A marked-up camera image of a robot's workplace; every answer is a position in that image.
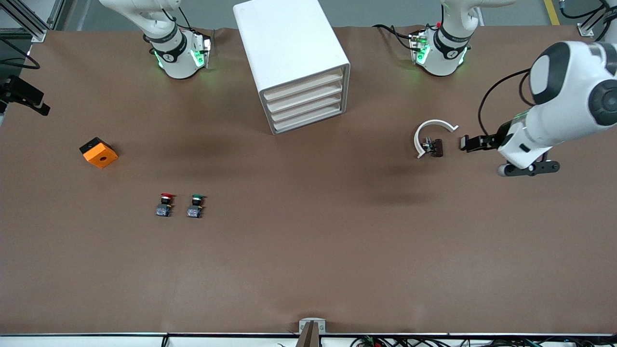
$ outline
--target white curved handle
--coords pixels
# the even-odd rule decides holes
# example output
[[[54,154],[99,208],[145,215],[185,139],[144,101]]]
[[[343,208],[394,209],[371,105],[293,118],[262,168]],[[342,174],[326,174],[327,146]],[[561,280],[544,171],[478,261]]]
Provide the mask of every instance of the white curved handle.
[[[419,136],[420,136],[420,130],[422,130],[422,128],[424,128],[427,125],[440,125],[450,130],[451,133],[454,130],[458,129],[458,125],[452,126],[450,123],[446,122],[445,120],[441,120],[441,119],[431,119],[431,120],[427,120],[426,122],[420,124],[420,126],[418,127],[418,130],[416,130],[416,135],[413,136],[413,144],[416,146],[416,151],[418,151],[418,159],[420,159],[426,153],[424,148],[422,148],[422,144],[420,144]]]

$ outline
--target table surface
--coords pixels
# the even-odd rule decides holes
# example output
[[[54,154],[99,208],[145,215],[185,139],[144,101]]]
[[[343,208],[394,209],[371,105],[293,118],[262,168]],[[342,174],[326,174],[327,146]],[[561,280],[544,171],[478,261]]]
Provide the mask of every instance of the table surface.
[[[189,80],[137,32],[35,45],[42,68],[22,77],[52,112],[11,105],[0,127],[0,332],[284,332],[307,316],[332,332],[617,330],[617,136],[556,147],[559,173],[534,178],[457,149],[486,90],[576,29],[479,28],[442,78],[378,29],[335,31],[348,111],[279,136],[236,30]],[[525,110],[517,87],[491,95],[489,129]],[[427,128],[445,156],[416,159],[434,118],[460,128]],[[120,155],[103,170],[78,150],[95,136]],[[154,215],[161,192],[171,218]]]

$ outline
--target yellow floor tape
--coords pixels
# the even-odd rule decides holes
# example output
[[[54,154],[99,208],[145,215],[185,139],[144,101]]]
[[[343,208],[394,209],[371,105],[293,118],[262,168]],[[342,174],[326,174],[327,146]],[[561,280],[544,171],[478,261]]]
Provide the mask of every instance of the yellow floor tape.
[[[544,0],[544,6],[546,6],[546,12],[549,14],[550,23],[552,25],[559,25],[559,18],[557,18],[553,2],[551,0]]]

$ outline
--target white bracket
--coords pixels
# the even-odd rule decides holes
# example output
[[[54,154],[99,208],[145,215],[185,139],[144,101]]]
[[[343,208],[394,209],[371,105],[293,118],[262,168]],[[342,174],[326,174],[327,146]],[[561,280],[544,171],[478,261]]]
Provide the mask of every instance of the white bracket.
[[[319,335],[323,335],[326,333],[326,320],[323,318],[304,318],[300,320],[300,323],[298,324],[299,333],[302,333],[302,330],[304,329],[304,326],[307,325],[308,323],[311,323],[311,321],[314,321],[317,324],[318,327],[318,332]]]
[[[441,120],[441,119],[431,119],[431,120],[427,120],[426,122],[420,124],[420,126],[418,127],[418,130],[416,130],[416,135],[413,136],[413,144],[414,146],[416,146],[416,151],[418,151],[418,159],[420,159],[424,154],[426,154],[426,151],[424,150],[424,148],[422,148],[422,144],[420,143],[419,137],[420,137],[420,130],[422,130],[422,128],[424,128],[427,125],[439,125],[441,127],[448,129],[451,133],[454,132],[454,130],[458,129],[458,125],[452,126],[450,123],[446,122],[445,120]]]

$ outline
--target gray floor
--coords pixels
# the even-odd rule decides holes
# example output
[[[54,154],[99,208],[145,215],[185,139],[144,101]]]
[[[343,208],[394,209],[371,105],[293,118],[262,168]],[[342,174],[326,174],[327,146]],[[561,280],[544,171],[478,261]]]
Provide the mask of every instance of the gray floor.
[[[244,0],[184,0],[191,25],[199,28],[237,28],[232,7]],[[440,20],[439,0],[320,0],[334,27],[370,27],[377,23],[405,26]],[[514,5],[482,10],[486,25],[548,25],[543,0],[518,0]],[[137,30],[98,0],[75,0],[65,30]]]

